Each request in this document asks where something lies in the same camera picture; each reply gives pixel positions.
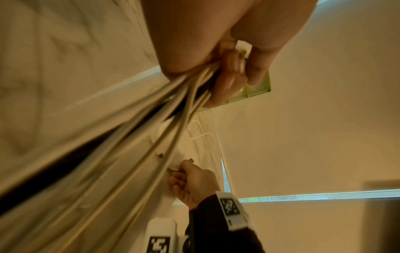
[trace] wall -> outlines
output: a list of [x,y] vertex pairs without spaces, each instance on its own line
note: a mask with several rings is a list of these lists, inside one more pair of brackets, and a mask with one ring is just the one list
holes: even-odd
[[364,190],[400,178],[400,2],[318,5],[272,92],[213,109],[239,198]]

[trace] hand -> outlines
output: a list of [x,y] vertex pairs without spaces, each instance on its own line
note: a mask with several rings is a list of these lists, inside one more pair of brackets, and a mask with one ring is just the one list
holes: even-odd
[[207,197],[220,190],[215,174],[184,160],[168,179],[175,196],[189,209],[197,207]]
[[[168,77],[221,60],[206,107],[223,104],[247,82],[258,85],[317,0],[142,0],[147,27]],[[234,50],[250,43],[248,62]]]

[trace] black jacket sleeve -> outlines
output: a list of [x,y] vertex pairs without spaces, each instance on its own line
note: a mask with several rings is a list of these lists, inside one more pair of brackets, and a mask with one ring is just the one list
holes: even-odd
[[186,233],[190,239],[190,250],[187,252],[265,253],[253,230],[243,228],[229,231],[217,195],[208,197],[190,211],[189,219]]

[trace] white sticker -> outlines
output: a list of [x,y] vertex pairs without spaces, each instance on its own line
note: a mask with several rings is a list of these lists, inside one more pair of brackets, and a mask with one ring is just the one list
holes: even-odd
[[216,192],[229,231],[248,227],[248,215],[231,193]]

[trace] black sleeve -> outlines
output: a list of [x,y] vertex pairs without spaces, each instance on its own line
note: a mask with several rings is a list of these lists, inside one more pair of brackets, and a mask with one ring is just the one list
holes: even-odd
[[190,253],[248,252],[265,253],[253,230],[229,231],[217,195],[203,200],[189,212]]

